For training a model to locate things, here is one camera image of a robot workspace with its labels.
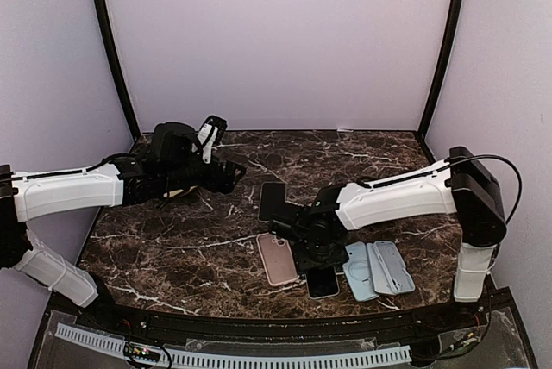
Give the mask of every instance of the smartphone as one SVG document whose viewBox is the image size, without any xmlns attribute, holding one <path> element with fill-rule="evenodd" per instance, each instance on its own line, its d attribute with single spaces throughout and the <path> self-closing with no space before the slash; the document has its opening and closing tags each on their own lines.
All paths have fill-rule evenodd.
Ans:
<svg viewBox="0 0 552 369">
<path fill-rule="evenodd" d="M 312 299 L 337 296 L 339 284 L 337 283 L 336 269 L 328 267 L 322 270 L 309 270 L 307 272 L 307 288 L 309 297 Z"/>
<path fill-rule="evenodd" d="M 299 279 L 287 240 L 272 234 L 261 234 L 257 235 L 257 245 L 270 285 L 286 285 Z"/>
<path fill-rule="evenodd" d="M 259 220 L 270 221 L 273 212 L 285 202 L 285 184 L 266 182 L 260 189 Z"/>
</svg>

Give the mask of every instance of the perforated rail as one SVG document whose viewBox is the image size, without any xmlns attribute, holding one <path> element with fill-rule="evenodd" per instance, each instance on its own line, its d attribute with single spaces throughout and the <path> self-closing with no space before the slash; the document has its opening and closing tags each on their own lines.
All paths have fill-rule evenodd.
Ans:
<svg viewBox="0 0 552 369">
<path fill-rule="evenodd" d="M 109 334 L 89 331 L 65 324 L 58 324 L 56 337 L 71 343 L 95 350 L 120 359 L 126 359 L 122 354 L 125 340 Z M 168 367 L 167 356 L 160 349 L 161 359 L 157 367 Z M 254 357 L 230 356 L 221 354 L 192 353 L 177 349 L 166 348 L 172 357 L 172 367 L 179 368 L 207 368 L 207 369 L 362 369 L 384 367 L 407 363 L 411 361 L 410 348 L 393 347 L 370 352 L 332 354 L 327 356 L 300 356 L 300 357 Z M 143 363 L 148 360 L 137 359 Z"/>
</svg>

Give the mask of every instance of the pink smartphone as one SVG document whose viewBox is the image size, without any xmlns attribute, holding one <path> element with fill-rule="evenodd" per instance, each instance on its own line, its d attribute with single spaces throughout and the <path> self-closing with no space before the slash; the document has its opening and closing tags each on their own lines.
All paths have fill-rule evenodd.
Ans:
<svg viewBox="0 0 552 369">
<path fill-rule="evenodd" d="M 287 240 L 272 234 L 261 234 L 257 235 L 257 245 L 270 285 L 286 285 L 299 279 Z"/>
</svg>

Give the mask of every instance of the white robotic arm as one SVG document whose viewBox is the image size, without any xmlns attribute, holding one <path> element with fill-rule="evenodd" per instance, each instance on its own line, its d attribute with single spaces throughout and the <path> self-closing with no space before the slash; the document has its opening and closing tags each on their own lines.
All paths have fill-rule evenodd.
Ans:
<svg viewBox="0 0 552 369">
<path fill-rule="evenodd" d="M 408 216 L 457 213 L 463 239 L 454 298 L 475 302 L 492 253 L 505 236 L 504 211 L 499 183 L 490 172 L 475 161 L 449 168 L 451 162 L 473 157 L 466 148 L 453 148 L 450 155 L 395 177 L 322 188 L 309 207 L 284 203 L 280 197 L 271 232 L 292 241 L 298 271 L 308 272 L 345 263 L 344 237 L 350 230 Z"/>
<path fill-rule="evenodd" d="M 216 116 L 197 134 L 181 123 L 161 124 L 144 153 L 112 155 L 78 170 L 30 173 L 0 166 L 0 268 L 13 267 L 77 306 L 89 306 L 98 297 L 98 281 L 47 247 L 25 222 L 86 207 L 143 203 L 195 185 L 229 193 L 245 168 L 211 156 L 225 129 Z"/>
</svg>

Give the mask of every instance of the black pole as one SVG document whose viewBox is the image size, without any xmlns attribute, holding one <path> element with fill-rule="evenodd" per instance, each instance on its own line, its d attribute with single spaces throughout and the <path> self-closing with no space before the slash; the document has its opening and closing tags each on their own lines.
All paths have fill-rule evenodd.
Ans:
<svg viewBox="0 0 552 369">
<path fill-rule="evenodd" d="M 452 51 L 452 45 L 455 40 L 456 27 L 458 26 L 458 17 L 460 16 L 462 0 L 450 0 L 448 7 L 447 24 L 445 26 L 445 33 L 442 37 L 441 51 L 439 52 L 439 59 L 437 60 L 437 66 L 433 81 L 431 82 L 430 94 L 423 110 L 422 121 L 417 129 L 417 133 L 424 141 L 425 135 L 427 135 L 430 129 L 431 118 L 435 113 L 437 101 L 439 100 L 439 94 L 441 93 L 442 81 L 445 79 L 445 73 L 447 72 L 447 66 L 449 65 L 450 52 Z"/>
<path fill-rule="evenodd" d="M 94 0 L 94 4 L 96 5 L 97 21 L 100 25 L 100 31 L 102 32 L 103 47 L 105 48 L 107 60 L 110 63 L 111 76 L 115 82 L 117 95 L 119 96 L 119 101 L 122 106 L 122 112 L 129 125 L 130 133 L 136 140 L 140 137 L 140 128 L 138 127 L 135 112 L 132 109 L 127 85 L 124 83 L 124 77 L 122 76 L 121 64 L 119 63 L 119 56 L 115 47 L 113 32 L 111 31 L 110 17 L 107 12 L 107 4 L 105 0 Z"/>
</svg>

